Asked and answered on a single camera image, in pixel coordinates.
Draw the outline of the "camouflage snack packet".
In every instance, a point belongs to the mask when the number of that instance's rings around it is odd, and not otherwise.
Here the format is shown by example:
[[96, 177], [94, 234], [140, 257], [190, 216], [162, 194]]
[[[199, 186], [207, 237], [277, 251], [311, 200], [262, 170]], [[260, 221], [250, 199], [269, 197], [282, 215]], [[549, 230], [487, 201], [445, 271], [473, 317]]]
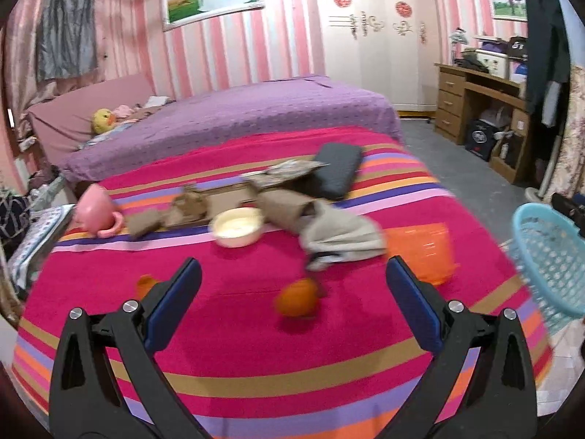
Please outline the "camouflage snack packet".
[[241, 179], [253, 189], [262, 191], [291, 183], [326, 166], [327, 162], [291, 159], [271, 165], [267, 169], [243, 173]]

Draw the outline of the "wooden desk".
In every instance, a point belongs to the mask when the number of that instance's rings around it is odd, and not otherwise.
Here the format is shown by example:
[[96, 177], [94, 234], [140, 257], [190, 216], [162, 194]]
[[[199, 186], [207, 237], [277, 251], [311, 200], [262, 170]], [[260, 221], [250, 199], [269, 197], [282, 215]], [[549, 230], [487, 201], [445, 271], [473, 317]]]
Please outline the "wooden desk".
[[464, 146], [467, 124], [482, 120], [495, 126], [496, 145], [489, 165], [509, 183], [528, 173], [531, 118], [520, 98], [520, 86], [501, 77], [439, 64], [434, 131]]

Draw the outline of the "white wardrobe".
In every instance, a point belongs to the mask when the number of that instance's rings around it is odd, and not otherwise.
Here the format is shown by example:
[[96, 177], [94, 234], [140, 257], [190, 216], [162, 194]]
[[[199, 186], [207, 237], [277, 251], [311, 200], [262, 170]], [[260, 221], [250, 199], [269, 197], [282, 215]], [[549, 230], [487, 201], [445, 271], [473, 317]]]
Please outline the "white wardrobe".
[[316, 1], [326, 75], [383, 94], [400, 112], [436, 108], [435, 0]]

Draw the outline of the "black wallet case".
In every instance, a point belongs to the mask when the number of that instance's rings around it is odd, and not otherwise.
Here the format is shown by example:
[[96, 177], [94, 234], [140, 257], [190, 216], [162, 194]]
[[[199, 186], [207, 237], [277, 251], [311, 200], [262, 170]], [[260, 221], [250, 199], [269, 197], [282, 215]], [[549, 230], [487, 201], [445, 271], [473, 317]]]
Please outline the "black wallet case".
[[362, 148], [358, 146], [324, 144], [314, 158], [322, 166], [313, 173], [309, 191], [315, 197], [343, 200], [356, 179], [363, 156]]

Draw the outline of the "cream round bowl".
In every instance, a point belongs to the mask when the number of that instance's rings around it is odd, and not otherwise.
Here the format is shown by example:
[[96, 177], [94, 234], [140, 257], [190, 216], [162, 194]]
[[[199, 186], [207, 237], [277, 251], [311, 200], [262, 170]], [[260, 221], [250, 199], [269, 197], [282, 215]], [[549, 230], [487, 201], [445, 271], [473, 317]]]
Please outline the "cream round bowl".
[[264, 231], [264, 223], [260, 209], [240, 207], [215, 216], [209, 230], [218, 245], [235, 249], [257, 242]]

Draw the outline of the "small brown paper piece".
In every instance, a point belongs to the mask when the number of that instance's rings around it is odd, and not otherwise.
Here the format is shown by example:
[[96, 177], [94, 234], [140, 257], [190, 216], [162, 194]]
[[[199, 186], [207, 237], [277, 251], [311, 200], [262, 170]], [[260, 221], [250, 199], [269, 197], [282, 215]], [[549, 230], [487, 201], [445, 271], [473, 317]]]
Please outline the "small brown paper piece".
[[131, 239], [136, 240], [158, 230], [163, 225], [163, 212], [150, 208], [125, 217], [125, 224]]

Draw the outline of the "black patterned bag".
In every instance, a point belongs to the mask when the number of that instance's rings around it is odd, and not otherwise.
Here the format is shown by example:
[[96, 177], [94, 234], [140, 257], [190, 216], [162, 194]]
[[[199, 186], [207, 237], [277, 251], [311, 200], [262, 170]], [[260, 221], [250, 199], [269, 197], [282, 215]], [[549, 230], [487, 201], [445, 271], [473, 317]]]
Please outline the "black patterned bag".
[[31, 226], [30, 200], [10, 191], [1, 192], [1, 245], [9, 260], [26, 237]]

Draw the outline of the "whole orange fruit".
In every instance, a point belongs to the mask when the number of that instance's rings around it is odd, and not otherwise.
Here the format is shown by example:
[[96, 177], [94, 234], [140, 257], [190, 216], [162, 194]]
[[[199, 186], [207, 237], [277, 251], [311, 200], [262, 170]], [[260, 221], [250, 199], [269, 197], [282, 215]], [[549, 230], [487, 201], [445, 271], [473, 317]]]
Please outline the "whole orange fruit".
[[303, 278], [285, 286], [275, 299], [277, 313], [288, 318], [312, 315], [319, 308], [320, 289], [316, 281]]

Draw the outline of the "pink headboard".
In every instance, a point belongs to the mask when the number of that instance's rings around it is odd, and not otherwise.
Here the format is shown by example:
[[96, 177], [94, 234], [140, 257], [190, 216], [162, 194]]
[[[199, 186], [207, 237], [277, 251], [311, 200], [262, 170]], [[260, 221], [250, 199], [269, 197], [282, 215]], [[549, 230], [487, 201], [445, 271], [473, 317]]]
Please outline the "pink headboard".
[[155, 91], [144, 74], [133, 74], [67, 92], [26, 111], [48, 161], [59, 165], [92, 137], [98, 109], [144, 104]]

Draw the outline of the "brown paper ball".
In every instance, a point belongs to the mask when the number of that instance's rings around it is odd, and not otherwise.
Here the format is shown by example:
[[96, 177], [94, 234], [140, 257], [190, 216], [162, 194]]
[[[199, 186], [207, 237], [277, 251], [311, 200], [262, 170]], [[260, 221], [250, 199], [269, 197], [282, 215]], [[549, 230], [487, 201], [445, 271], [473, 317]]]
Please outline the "brown paper ball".
[[206, 218], [207, 211], [206, 195], [195, 185], [184, 186], [181, 194], [173, 200], [167, 210], [166, 227], [175, 228], [195, 224]]

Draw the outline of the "grey cloth pouch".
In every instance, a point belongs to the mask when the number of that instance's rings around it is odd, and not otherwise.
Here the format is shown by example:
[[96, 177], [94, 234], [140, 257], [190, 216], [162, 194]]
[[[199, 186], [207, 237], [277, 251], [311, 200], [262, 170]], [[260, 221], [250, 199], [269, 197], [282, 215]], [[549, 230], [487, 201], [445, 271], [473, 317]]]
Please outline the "grey cloth pouch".
[[312, 212], [301, 219], [298, 240], [307, 256], [308, 271], [324, 271], [331, 264], [359, 262], [386, 253], [381, 227], [367, 216], [315, 200]]

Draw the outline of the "purple dotted bedspread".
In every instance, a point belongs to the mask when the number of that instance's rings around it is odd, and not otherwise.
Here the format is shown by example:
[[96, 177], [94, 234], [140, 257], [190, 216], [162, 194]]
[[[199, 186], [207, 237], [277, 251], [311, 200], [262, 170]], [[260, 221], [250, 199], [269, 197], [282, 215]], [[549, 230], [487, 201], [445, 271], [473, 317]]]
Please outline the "purple dotted bedspread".
[[214, 91], [163, 106], [105, 140], [67, 155], [70, 183], [102, 181], [168, 157], [265, 133], [360, 126], [404, 138], [397, 111], [377, 92], [324, 75]]

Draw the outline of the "black hanging garment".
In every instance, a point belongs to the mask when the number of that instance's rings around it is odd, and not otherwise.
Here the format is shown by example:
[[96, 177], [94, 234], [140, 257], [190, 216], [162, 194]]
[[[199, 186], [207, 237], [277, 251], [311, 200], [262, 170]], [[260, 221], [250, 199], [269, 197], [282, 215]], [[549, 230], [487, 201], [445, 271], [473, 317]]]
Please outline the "black hanging garment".
[[539, 115], [547, 128], [553, 127], [561, 96], [568, 90], [570, 52], [559, 0], [525, 0], [528, 15], [528, 76], [525, 105]]

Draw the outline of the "brown paper roll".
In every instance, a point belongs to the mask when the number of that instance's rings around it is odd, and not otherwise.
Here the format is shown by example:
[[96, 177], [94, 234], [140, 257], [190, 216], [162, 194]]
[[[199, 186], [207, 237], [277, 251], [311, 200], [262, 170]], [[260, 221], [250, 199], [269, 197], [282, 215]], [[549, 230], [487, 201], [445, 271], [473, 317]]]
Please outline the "brown paper roll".
[[269, 189], [258, 194], [256, 205], [267, 221], [298, 235], [315, 215], [316, 199], [288, 189]]

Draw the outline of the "striped magenta blanket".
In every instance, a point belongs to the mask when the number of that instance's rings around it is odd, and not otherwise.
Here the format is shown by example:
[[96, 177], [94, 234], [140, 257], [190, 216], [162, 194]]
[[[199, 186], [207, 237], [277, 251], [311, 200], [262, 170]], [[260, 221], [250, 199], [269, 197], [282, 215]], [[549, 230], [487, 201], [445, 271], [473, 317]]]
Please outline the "striped magenta blanket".
[[[188, 184], [217, 187], [244, 172], [311, 157], [327, 143], [363, 149], [342, 207], [385, 229], [442, 223], [456, 270], [441, 294], [470, 309], [520, 316], [537, 379], [552, 360], [546, 328], [514, 266], [489, 232], [391, 137], [332, 128], [245, 137], [104, 180], [125, 214], [163, 208]], [[144, 274], [170, 278], [187, 258], [203, 281], [161, 370], [218, 438], [372, 438], [414, 388], [429, 354], [418, 348], [385, 280], [385, 260], [337, 264], [320, 274], [325, 295], [311, 318], [285, 319], [273, 302], [305, 274], [296, 237], [277, 229], [242, 249], [218, 246], [203, 227], [99, 240], [69, 230], [46, 259], [25, 304], [12, 372], [46, 411], [61, 329], [74, 307], [96, 314], [131, 298]]]

